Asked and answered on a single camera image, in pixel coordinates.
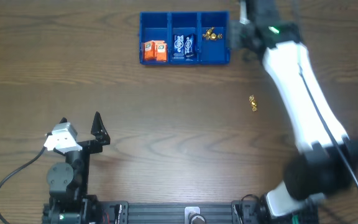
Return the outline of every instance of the wood grain surface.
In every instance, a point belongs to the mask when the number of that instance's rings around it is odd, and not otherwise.
[[[291,1],[277,1],[291,19]],[[230,202],[282,180],[297,153],[278,91],[259,62],[139,64],[140,11],[229,10],[224,0],[0,1],[0,181],[32,159],[63,117],[90,138],[95,111],[112,144],[91,157],[89,193],[129,202]],[[303,35],[326,99],[358,135],[358,0],[300,1]],[[248,102],[255,95],[259,110]],[[45,153],[0,191],[11,223],[40,223]],[[358,223],[356,188],[330,199],[321,223]]]

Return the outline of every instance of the green led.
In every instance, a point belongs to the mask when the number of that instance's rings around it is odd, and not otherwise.
[[[275,27],[268,27],[268,29],[270,29],[270,31],[272,31],[275,34],[279,34],[280,31],[278,29],[276,29]]]

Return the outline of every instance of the blue plastic bin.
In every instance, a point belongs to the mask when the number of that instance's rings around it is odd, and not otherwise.
[[[139,59],[143,65],[194,65],[227,64],[230,62],[230,49],[226,40],[226,27],[230,14],[218,12],[141,12],[139,28]],[[223,34],[223,39],[206,40],[203,34],[215,27],[215,34]],[[197,57],[173,59],[173,35],[196,35]],[[168,46],[168,61],[143,60],[143,43],[150,40],[164,40]]]

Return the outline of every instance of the tabletop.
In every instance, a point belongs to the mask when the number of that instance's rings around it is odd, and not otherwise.
[[[277,6],[291,19],[291,1]],[[62,117],[89,139],[99,111],[112,138],[91,156],[89,194],[101,200],[231,202],[274,189],[297,150],[257,60],[233,51],[225,66],[139,63],[140,11],[228,10],[238,19],[238,9],[235,0],[0,0],[0,181]],[[358,0],[302,0],[300,15],[321,89],[358,135]],[[46,152],[5,183],[0,211],[11,223],[40,223],[47,171],[61,161]],[[319,216],[358,223],[357,189],[330,198]]]

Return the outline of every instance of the blue snack packet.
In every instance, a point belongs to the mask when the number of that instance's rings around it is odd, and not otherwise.
[[[185,57],[193,58],[196,56],[196,36],[190,34],[186,36],[185,40]]]
[[[174,59],[183,59],[185,56],[184,51],[184,43],[183,43],[184,36],[183,35],[174,35],[173,36],[173,58]]]

